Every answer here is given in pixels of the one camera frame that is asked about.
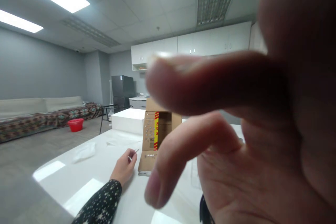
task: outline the refrigerator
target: refrigerator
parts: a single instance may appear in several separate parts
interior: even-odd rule
[[[122,109],[115,109],[114,113],[121,110],[128,109],[130,106],[129,98],[135,97],[134,80],[132,77],[125,75],[111,76],[113,104],[124,107]]]

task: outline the hand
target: hand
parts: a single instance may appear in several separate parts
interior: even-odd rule
[[[151,65],[147,89],[160,105],[183,115],[225,109],[242,118],[246,144],[218,112],[188,119],[160,146],[147,203],[163,207],[198,156],[218,224],[336,223],[335,2],[261,0],[267,56],[243,51]]]
[[[136,162],[137,154],[135,153],[135,150],[127,149],[127,151],[118,159],[110,180],[114,179],[119,181],[123,187],[124,184],[131,178]]]

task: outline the gray floor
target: gray floor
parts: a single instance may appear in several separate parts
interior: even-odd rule
[[[0,223],[71,223],[63,210],[32,179],[41,165],[99,134],[101,117],[84,122],[82,131],[61,128],[0,144]],[[101,131],[111,129],[103,121]]]

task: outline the upper cabinet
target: upper cabinet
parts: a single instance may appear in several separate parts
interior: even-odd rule
[[[248,50],[251,22],[200,31],[178,37],[178,53],[209,56]]]
[[[191,54],[191,50],[193,49],[193,39],[194,34],[186,34],[182,36],[178,36],[177,39],[177,52],[179,54]]]
[[[250,50],[259,51],[265,54],[268,52],[257,22],[251,27]]]
[[[133,70],[147,68],[147,60],[154,52],[191,56],[211,56],[233,51],[248,50],[251,22],[199,31],[132,46]]]
[[[251,22],[229,26],[228,52],[248,50],[250,44]]]
[[[177,37],[152,42],[152,52],[177,53]]]

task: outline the sleeve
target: sleeve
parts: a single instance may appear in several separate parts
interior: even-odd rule
[[[79,211],[72,224],[111,224],[117,210],[122,187],[110,180]]]

